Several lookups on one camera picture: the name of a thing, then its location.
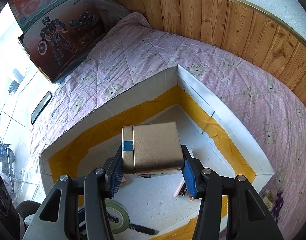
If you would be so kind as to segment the gold tin box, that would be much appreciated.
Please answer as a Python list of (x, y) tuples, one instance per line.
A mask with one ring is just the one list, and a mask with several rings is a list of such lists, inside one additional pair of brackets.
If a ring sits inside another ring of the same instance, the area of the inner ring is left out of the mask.
[(151, 178), (177, 173), (184, 166), (175, 122), (123, 127), (121, 150), (125, 174)]

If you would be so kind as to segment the robot toy box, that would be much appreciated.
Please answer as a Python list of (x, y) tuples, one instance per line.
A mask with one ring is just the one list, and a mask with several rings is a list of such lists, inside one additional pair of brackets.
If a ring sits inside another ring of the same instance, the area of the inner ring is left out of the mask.
[(19, 41), (29, 59), (54, 82), (104, 31), (94, 0), (68, 0), (37, 20)]

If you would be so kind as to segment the black marker pen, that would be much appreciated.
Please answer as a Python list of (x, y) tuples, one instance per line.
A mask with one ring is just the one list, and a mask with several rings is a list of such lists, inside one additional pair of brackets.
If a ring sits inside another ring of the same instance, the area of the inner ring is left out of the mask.
[[(110, 214), (108, 214), (108, 217), (109, 217), (109, 220), (111, 222), (113, 222), (115, 224), (119, 224), (120, 219), (118, 217), (115, 217), (115, 216), (110, 215)], [(159, 233), (158, 230), (147, 228), (145, 226), (137, 225), (137, 224), (134, 224), (134, 223), (129, 223), (127, 227), (129, 229), (132, 229), (134, 231), (141, 232), (141, 233), (144, 233), (144, 234), (147, 234), (147, 235), (157, 235)]]

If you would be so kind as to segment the black phone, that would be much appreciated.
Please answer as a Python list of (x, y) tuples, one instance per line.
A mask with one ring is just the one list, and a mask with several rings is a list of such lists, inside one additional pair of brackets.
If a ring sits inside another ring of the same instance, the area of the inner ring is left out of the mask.
[(35, 107), (34, 111), (31, 114), (31, 124), (33, 125), (37, 118), (40, 116), (41, 112), (45, 109), (45, 107), (48, 105), (48, 103), (52, 99), (52, 92), (48, 91), (44, 97), (41, 99), (39, 104)]

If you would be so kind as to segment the wooden wall panelling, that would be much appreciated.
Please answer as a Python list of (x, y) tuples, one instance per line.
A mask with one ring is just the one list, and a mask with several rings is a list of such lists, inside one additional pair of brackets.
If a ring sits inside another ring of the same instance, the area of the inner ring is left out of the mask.
[(306, 41), (245, 0), (114, 0), (158, 30), (229, 51), (284, 83), (306, 106)]

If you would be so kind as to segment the dark tape roll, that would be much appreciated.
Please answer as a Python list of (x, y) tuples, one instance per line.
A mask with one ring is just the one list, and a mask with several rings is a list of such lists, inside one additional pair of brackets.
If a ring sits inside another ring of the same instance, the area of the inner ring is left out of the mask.
[(130, 219), (126, 208), (113, 199), (105, 199), (110, 228), (113, 234), (124, 232), (129, 224)]

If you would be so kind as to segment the purple action figure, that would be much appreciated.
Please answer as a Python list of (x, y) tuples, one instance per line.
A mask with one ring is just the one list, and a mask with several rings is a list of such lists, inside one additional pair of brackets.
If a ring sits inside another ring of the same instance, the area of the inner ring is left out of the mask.
[(275, 200), (275, 204), (273, 209), (270, 211), (273, 219), (275, 220), (275, 223), (277, 224), (279, 221), (279, 215), (280, 215), (280, 210), (283, 207), (284, 204), (284, 199), (282, 197), (282, 194), (284, 193), (284, 189), (279, 189), (277, 191), (277, 200)]

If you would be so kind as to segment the cream tissue pack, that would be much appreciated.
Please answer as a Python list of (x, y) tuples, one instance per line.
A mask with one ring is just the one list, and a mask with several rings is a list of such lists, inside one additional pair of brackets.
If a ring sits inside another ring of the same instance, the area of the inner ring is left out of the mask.
[(264, 190), (260, 197), (262, 201), (264, 202), (265, 206), (268, 208), (268, 210), (271, 212), (275, 205), (275, 198), (270, 190)]

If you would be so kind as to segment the white cardboard box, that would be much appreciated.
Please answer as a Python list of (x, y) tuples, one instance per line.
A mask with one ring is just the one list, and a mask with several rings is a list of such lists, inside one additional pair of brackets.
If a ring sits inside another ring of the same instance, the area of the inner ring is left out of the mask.
[(60, 176), (85, 176), (121, 149), (126, 169), (114, 202), (127, 210), (131, 222), (156, 229), (157, 239), (191, 239), (200, 201), (178, 195), (181, 145), (221, 176), (242, 174), (256, 191), (274, 174), (237, 116), (180, 66), (126, 91), (113, 83), (104, 93), (104, 105), (41, 153), (46, 192)]

